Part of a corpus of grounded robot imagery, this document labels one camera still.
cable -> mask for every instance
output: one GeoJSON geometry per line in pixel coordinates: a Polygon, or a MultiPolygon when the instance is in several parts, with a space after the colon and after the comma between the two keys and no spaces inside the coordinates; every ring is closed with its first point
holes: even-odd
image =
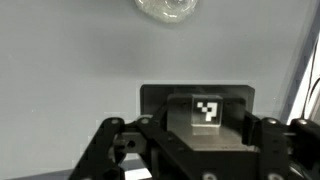
{"type": "MultiPolygon", "coordinates": [[[[303,108],[302,108],[302,113],[301,113],[300,119],[304,119],[305,110],[306,110],[306,106],[307,106],[307,99],[308,99],[308,95],[309,95],[310,89],[311,89],[311,82],[312,82],[314,62],[315,62],[316,54],[317,54],[318,40],[319,40],[319,36],[318,36],[318,38],[317,38],[317,40],[316,40],[316,43],[315,43],[315,45],[314,45],[313,58],[312,58],[312,62],[311,62],[312,64],[311,64],[310,77],[309,77],[309,85],[308,85],[308,91],[307,91],[307,97],[306,97],[306,99],[305,99],[305,101],[304,101],[304,105],[303,105],[303,108]]],[[[314,85],[312,86],[312,91],[311,91],[311,93],[310,93],[309,98],[311,98],[311,95],[312,95],[312,93],[313,93],[316,85],[318,84],[318,81],[319,81],[319,78],[317,79],[316,84],[314,84],[314,85]]]]}

clear plastic bag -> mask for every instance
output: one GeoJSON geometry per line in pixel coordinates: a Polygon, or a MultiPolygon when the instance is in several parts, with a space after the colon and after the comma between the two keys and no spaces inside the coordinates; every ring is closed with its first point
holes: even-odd
{"type": "Polygon", "coordinates": [[[166,23],[178,23],[192,14],[198,0],[135,0],[140,10],[166,23]]]}

bolt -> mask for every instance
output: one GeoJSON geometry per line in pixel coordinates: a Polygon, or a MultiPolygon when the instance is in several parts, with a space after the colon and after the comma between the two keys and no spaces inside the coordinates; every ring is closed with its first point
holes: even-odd
{"type": "Polygon", "coordinates": [[[283,180],[283,177],[276,173],[270,173],[268,175],[268,180],[283,180]]]}
{"type": "Polygon", "coordinates": [[[271,123],[271,124],[277,124],[277,121],[274,120],[274,119],[268,119],[268,122],[271,123]]]}
{"type": "Polygon", "coordinates": [[[307,124],[307,121],[306,121],[306,120],[301,119],[301,120],[299,120],[299,123],[300,123],[300,124],[303,124],[303,125],[306,125],[306,124],[307,124]]]}
{"type": "Polygon", "coordinates": [[[118,123],[119,123],[119,120],[118,120],[118,119],[112,119],[111,123],[112,123],[112,124],[118,124],[118,123]]]}
{"type": "Polygon", "coordinates": [[[202,180],[218,180],[218,178],[212,173],[204,173],[202,180]]]}
{"type": "Polygon", "coordinates": [[[142,123],[142,124],[148,124],[148,123],[149,123],[149,119],[142,119],[142,120],[141,120],[141,123],[142,123]]]}

screw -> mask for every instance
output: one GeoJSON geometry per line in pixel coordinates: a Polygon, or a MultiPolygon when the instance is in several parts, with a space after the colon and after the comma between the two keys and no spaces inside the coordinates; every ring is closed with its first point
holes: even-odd
{"type": "Polygon", "coordinates": [[[111,123],[112,123],[112,124],[118,124],[118,123],[119,123],[119,120],[118,120],[118,119],[112,119],[111,123]]]}
{"type": "Polygon", "coordinates": [[[283,180],[283,177],[276,173],[270,173],[268,175],[268,180],[283,180]]]}
{"type": "Polygon", "coordinates": [[[303,124],[303,125],[306,125],[306,124],[307,124],[307,121],[306,121],[306,120],[301,119],[301,120],[299,120],[299,123],[300,123],[300,124],[303,124]]]}
{"type": "Polygon", "coordinates": [[[277,124],[277,121],[274,120],[274,119],[268,119],[268,122],[271,123],[271,124],[277,124]]]}
{"type": "Polygon", "coordinates": [[[218,180],[218,178],[212,173],[204,173],[202,180],[218,180]]]}
{"type": "Polygon", "coordinates": [[[142,123],[142,124],[148,124],[148,123],[149,123],[149,119],[142,119],[142,120],[141,120],[141,123],[142,123]]]}

